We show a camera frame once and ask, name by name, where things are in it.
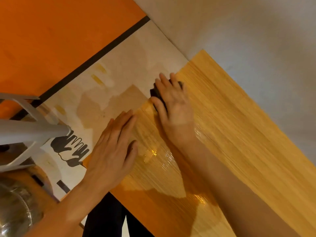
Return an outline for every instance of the black edge strip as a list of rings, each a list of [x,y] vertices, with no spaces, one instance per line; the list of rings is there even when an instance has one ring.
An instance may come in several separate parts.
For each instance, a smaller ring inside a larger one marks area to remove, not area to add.
[[[115,40],[113,40],[111,43],[109,43],[107,46],[105,46],[103,49],[101,49],[99,52],[97,52],[95,55],[93,55],[91,58],[89,58],[87,61],[85,61],[83,64],[81,64],[78,68],[73,70],[69,75],[64,77],[61,81],[59,81],[53,87],[51,87],[49,90],[47,90],[45,93],[40,95],[40,97],[39,97],[40,100],[33,100],[31,105],[35,108],[38,107],[39,105],[41,105],[44,101],[46,101],[53,94],[55,94],[57,91],[59,91],[65,85],[67,85],[69,82],[71,82],[73,79],[75,79],[78,75],[80,75],[82,72],[84,72],[90,66],[92,66],[101,57],[103,57],[105,54],[107,54],[109,51],[111,51],[114,47],[116,47],[121,42],[123,42],[126,38],[128,38],[130,35],[132,35],[135,31],[137,31],[139,28],[141,28],[143,25],[145,25],[148,21],[150,21],[150,18],[148,16],[145,16],[144,18],[142,18],[139,22],[137,22],[135,25],[133,25],[128,30],[126,30],[123,34],[121,34],[119,37],[117,37]],[[23,110],[19,111],[16,115],[14,115],[11,118],[11,120],[21,120],[27,114],[28,114],[28,112],[23,109]]]
[[[59,181],[57,182],[57,184],[58,184],[58,186],[59,186],[60,188],[63,189],[63,191],[66,192],[66,194],[70,191],[70,189],[68,188],[68,186],[66,186],[65,183],[62,182],[62,180],[59,180]]]

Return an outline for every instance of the black pants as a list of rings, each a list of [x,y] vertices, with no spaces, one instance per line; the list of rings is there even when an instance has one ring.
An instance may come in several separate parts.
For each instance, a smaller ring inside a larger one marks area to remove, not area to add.
[[[121,237],[125,216],[130,237],[153,237],[110,192],[89,213],[82,237]]]

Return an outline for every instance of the orange surface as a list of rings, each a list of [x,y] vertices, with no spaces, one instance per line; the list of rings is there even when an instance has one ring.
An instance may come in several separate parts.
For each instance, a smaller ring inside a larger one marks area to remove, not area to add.
[[[41,95],[144,16],[133,0],[0,0],[0,92]]]

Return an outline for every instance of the white wall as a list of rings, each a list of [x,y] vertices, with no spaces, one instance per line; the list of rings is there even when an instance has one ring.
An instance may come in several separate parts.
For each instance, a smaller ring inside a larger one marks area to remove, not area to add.
[[[188,58],[205,49],[316,164],[316,0],[135,0]]]

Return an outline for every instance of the stainless steel bowl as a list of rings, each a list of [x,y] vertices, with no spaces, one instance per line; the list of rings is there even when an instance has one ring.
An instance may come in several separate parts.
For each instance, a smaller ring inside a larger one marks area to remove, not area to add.
[[[0,237],[22,237],[42,217],[26,186],[0,178]]]

